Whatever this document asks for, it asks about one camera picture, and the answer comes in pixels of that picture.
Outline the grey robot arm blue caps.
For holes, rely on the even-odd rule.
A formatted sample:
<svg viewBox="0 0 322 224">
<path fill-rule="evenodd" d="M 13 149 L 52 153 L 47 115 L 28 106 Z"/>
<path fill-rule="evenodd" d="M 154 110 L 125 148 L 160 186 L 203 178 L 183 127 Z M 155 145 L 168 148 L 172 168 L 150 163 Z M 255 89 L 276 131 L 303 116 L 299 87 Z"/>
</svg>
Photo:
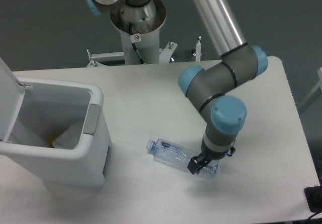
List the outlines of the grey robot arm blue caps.
<svg viewBox="0 0 322 224">
<path fill-rule="evenodd" d="M 119 30 L 126 65 L 169 62 L 159 49 L 159 29 L 166 10 L 160 0 L 86 0 L 93 14 L 110 11 Z M 178 84 L 183 94 L 206 121 L 201 153 L 187 165 L 197 174 L 213 160 L 232 156 L 247 110 L 229 92 L 262 74 L 268 66 L 265 52 L 249 46 L 226 0 L 193 0 L 221 62 L 204 69 L 184 70 Z"/>
</svg>

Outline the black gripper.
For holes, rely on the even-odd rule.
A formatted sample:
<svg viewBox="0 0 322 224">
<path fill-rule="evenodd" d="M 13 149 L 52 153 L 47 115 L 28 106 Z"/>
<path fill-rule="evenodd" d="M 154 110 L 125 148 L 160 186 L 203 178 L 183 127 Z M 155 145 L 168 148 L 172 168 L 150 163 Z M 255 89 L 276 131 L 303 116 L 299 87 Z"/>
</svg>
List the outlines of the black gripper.
<svg viewBox="0 0 322 224">
<path fill-rule="evenodd" d="M 201 154 L 196 157 L 192 157 L 187 165 L 191 174 L 199 174 L 203 167 L 206 167 L 212 160 L 220 160 L 224 157 L 232 157 L 235 153 L 235 147 L 231 147 L 224 152 L 215 152 L 205 145 L 201 146 Z"/>
</svg>

